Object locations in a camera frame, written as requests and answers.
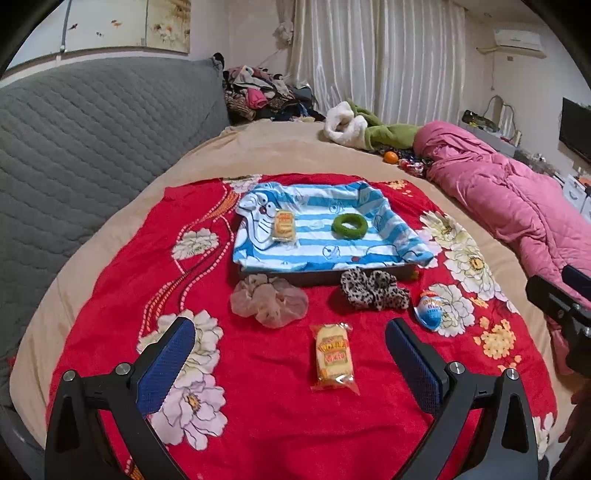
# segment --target air conditioner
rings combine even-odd
[[[501,51],[503,53],[512,53],[514,55],[526,55],[528,57],[546,58],[542,49],[540,35],[536,32],[526,30],[505,30],[495,29],[496,47],[477,48],[482,54]]]

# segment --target white curtain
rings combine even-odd
[[[387,124],[456,123],[465,11],[448,0],[295,0],[292,82],[326,111],[347,98]]]

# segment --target snack package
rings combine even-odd
[[[312,390],[348,387],[359,395],[353,376],[353,359],[349,348],[351,327],[346,323],[311,325],[316,338],[318,382]]]
[[[272,238],[276,242],[296,241],[296,217],[287,210],[277,210]]]

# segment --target black monitor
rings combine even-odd
[[[591,163],[591,106],[562,99],[560,141]]]

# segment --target green cloth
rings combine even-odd
[[[365,130],[365,146],[368,150],[375,150],[377,144],[400,149],[413,147],[414,136],[421,127],[408,124],[384,125],[372,112],[355,105],[352,100],[347,101],[355,116],[361,115],[368,123]]]

